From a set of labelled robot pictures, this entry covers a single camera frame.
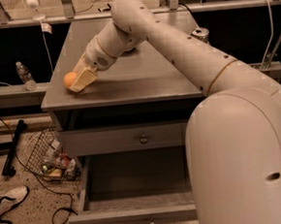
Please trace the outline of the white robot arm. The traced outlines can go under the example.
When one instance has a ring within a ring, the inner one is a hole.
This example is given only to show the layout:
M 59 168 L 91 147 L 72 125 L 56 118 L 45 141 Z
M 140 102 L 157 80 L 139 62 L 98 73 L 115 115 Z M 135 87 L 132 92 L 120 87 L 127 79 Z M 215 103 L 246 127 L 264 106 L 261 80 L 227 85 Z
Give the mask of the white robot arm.
M 141 0 L 113 0 L 111 22 L 64 83 L 79 92 L 141 41 L 191 81 L 204 100 L 186 126 L 199 224 L 281 224 L 281 84 L 156 18 Z

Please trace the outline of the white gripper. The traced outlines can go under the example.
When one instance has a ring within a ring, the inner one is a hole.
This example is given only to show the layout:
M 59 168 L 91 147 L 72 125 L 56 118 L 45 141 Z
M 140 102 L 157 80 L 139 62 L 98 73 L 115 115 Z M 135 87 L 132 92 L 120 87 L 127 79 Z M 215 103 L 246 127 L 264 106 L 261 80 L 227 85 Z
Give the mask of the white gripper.
M 73 68 L 70 89 L 78 93 L 98 78 L 97 71 L 83 69 L 86 67 L 86 63 L 102 72 L 110 68 L 114 62 L 115 59 L 104 52 L 97 40 L 92 39 L 86 46 L 84 56 L 80 57 L 77 65 Z

